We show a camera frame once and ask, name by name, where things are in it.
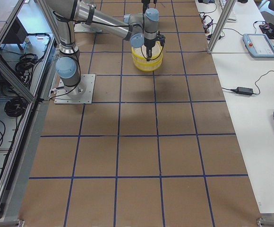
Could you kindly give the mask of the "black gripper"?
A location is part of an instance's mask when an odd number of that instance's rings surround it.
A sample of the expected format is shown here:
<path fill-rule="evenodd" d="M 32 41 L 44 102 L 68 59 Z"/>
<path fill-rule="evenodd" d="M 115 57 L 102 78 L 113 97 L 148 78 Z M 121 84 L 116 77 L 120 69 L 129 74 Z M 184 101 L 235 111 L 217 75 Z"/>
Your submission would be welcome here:
<path fill-rule="evenodd" d="M 151 61 L 152 58 L 152 48 L 156 44 L 156 38 L 154 39 L 144 39 L 144 46 L 146 47 L 146 55 L 148 56 L 148 61 Z"/>

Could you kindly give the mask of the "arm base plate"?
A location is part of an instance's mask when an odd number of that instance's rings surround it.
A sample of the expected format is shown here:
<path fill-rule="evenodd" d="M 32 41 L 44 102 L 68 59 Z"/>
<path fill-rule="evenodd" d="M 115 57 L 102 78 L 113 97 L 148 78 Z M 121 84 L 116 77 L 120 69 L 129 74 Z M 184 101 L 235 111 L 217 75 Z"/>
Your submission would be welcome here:
<path fill-rule="evenodd" d="M 79 105 L 91 104 L 93 99 L 95 85 L 95 74 L 82 74 L 78 86 L 73 88 L 64 86 L 60 79 L 59 86 L 62 89 L 57 90 L 57 98 L 54 99 L 56 105 Z"/>

